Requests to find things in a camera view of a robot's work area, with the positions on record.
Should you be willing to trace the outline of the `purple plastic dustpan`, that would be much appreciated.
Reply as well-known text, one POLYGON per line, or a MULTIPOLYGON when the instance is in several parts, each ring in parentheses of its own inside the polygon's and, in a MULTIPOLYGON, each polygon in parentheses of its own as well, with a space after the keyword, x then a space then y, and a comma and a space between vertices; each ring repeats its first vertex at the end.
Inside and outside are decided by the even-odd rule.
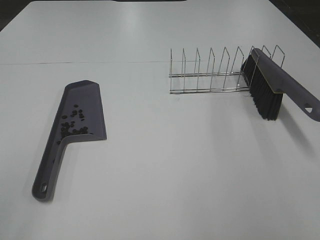
POLYGON ((32 186, 39 202, 51 201, 67 146, 107 139, 100 86, 90 80, 68 84, 63 91, 32 186))

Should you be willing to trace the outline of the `pile of coffee beans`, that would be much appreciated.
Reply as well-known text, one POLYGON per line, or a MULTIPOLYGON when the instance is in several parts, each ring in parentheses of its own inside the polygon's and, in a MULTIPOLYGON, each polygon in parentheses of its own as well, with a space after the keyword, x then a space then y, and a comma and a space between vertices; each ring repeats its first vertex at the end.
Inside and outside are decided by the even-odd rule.
POLYGON ((78 104, 73 105, 70 114, 63 114, 60 118, 62 122, 59 124, 60 136, 57 138, 57 145, 60 145, 62 140, 66 137, 89 133, 89 128, 87 126, 78 125, 78 123, 81 124, 85 121, 84 112, 78 104))

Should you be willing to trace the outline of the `purple hand brush black bristles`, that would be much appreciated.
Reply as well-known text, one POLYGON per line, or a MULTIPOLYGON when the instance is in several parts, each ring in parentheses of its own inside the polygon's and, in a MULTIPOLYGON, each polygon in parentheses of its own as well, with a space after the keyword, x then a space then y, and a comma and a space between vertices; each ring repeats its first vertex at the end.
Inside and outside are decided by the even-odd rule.
POLYGON ((278 118, 286 94, 309 118, 320 121, 320 100, 278 66, 261 49, 253 48, 241 66, 246 85, 260 116, 278 118))

